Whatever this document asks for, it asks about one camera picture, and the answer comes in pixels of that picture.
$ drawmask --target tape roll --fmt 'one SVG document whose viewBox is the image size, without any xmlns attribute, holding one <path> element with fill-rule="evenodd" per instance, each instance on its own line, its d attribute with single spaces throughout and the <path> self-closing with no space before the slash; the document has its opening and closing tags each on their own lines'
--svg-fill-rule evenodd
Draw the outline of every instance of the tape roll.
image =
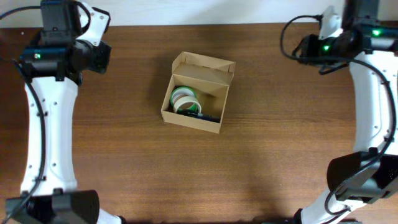
<svg viewBox="0 0 398 224">
<path fill-rule="evenodd" d="M 170 95 L 170 104 L 174 107 L 175 102 L 184 96 L 192 96 L 192 97 L 196 98 L 197 94 L 195 93 L 195 91 L 193 91 L 191 88 L 189 88 L 187 86 L 178 87 Z M 193 104 L 191 107 L 189 107 L 187 109 L 196 111 L 197 105 Z"/>
<path fill-rule="evenodd" d="M 174 113 L 176 113 L 178 111 L 178 109 L 180 109 L 180 107 L 186 103 L 193 103 L 195 106 L 197 106 L 197 112 L 201 113 L 201 106 L 199 101 L 193 97 L 193 96 L 184 96 L 183 98 L 178 99 L 175 104 L 174 104 Z"/>
</svg>

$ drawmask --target green indicator light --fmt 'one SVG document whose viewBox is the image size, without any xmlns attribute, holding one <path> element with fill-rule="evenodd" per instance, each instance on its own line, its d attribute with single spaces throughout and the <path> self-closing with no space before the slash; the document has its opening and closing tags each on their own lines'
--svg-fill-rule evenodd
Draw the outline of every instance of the green indicator light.
<svg viewBox="0 0 398 224">
<path fill-rule="evenodd" d="M 373 31 L 372 31 L 372 34 L 375 35 L 375 36 L 379 36 L 379 35 L 381 34 L 381 31 L 379 31 L 379 30 L 373 30 Z"/>
</svg>

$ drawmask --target open cardboard box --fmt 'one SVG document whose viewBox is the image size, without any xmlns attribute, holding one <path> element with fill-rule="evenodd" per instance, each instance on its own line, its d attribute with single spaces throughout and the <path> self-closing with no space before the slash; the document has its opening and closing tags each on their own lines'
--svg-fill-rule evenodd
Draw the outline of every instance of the open cardboard box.
<svg viewBox="0 0 398 224">
<path fill-rule="evenodd" d="M 168 123 L 219 133 L 226 98 L 234 77 L 235 62 L 182 52 L 173 62 L 172 77 L 162 105 L 163 120 Z M 173 113 L 170 96 L 178 86 L 195 90 L 201 113 L 221 118 L 220 123 Z"/>
</svg>

